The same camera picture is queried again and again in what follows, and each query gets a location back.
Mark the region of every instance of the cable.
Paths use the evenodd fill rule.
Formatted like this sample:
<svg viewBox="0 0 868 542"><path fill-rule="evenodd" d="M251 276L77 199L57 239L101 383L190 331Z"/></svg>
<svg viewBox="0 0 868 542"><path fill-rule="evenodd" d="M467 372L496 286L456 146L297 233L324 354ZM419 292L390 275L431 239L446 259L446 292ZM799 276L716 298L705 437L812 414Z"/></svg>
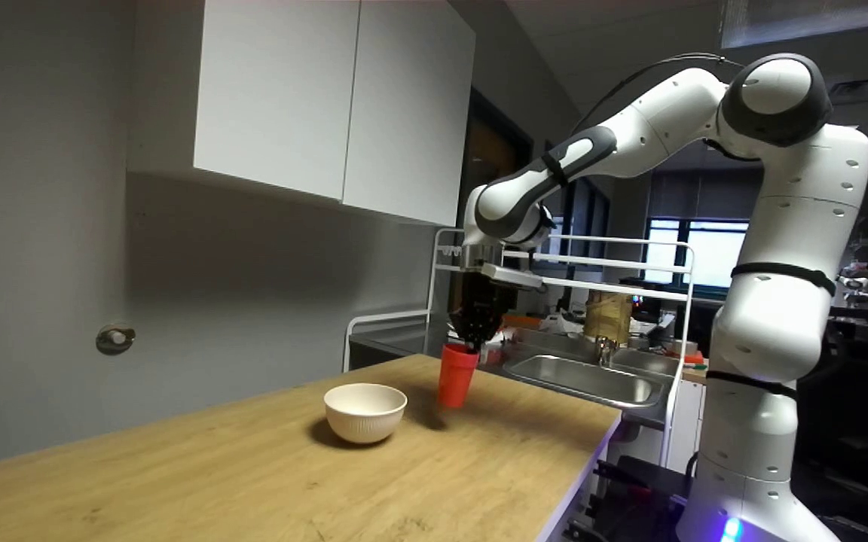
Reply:
<svg viewBox="0 0 868 542"><path fill-rule="evenodd" d="M622 92L627 85L634 85L636 78L643 78L644 72L654 72L659 66L669 66L669 63L721 63L721 66L733 66L738 70L742 63L723 58L723 53L715 53L715 51L683 51L683 53L671 53L671 58L659 58L636 72L629 72L627 78L622 78L616 86L608 86L608 92L604 92L581 119L579 119L579 127L581 130L616 92Z"/></svg>

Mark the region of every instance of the blue light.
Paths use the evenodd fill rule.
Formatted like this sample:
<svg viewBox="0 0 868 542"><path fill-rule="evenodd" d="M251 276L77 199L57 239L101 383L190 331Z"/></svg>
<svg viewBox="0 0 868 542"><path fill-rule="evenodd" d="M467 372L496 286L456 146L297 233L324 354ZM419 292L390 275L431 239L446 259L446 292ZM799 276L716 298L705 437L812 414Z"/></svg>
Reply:
<svg viewBox="0 0 868 542"><path fill-rule="evenodd" d="M738 542L742 538L742 521L738 519L730 519L723 523L723 538L721 542Z"/></svg>

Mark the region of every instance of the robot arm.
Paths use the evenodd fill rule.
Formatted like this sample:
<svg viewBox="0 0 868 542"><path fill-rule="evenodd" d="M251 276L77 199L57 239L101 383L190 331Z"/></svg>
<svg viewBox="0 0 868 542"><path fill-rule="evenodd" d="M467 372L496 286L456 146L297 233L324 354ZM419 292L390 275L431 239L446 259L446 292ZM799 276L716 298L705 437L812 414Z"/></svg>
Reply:
<svg viewBox="0 0 868 542"><path fill-rule="evenodd" d="M836 272L868 181L868 140L827 115L827 85L795 53L754 60L730 85L683 70L517 176L474 190L463 208L461 266L480 272L501 266L502 245L538 245L547 236L538 199L581 176L636 177L697 141L761 162L733 288L711 328L683 542L836 538L790 491L794 383L821 358Z"/></svg>

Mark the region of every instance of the red cup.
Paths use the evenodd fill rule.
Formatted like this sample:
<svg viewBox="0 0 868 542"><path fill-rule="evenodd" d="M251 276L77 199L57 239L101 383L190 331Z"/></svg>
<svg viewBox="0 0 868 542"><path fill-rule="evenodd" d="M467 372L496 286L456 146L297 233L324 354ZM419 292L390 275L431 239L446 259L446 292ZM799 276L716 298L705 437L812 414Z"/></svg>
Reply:
<svg viewBox="0 0 868 542"><path fill-rule="evenodd" d="M461 410L477 372L477 351L461 343L446 343L440 348L440 385L438 401L443 410Z"/></svg>

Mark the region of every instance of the wooden table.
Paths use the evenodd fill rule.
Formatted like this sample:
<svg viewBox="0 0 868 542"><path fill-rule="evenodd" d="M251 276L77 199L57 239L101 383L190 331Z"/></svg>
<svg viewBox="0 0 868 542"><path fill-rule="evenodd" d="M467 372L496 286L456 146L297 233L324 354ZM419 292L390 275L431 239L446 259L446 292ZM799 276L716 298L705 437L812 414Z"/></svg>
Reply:
<svg viewBox="0 0 868 542"><path fill-rule="evenodd" d="M406 392L398 434L345 447L321 392ZM0 460L0 538L543 538L622 414L477 375L440 414L438 358L318 381Z"/></svg>

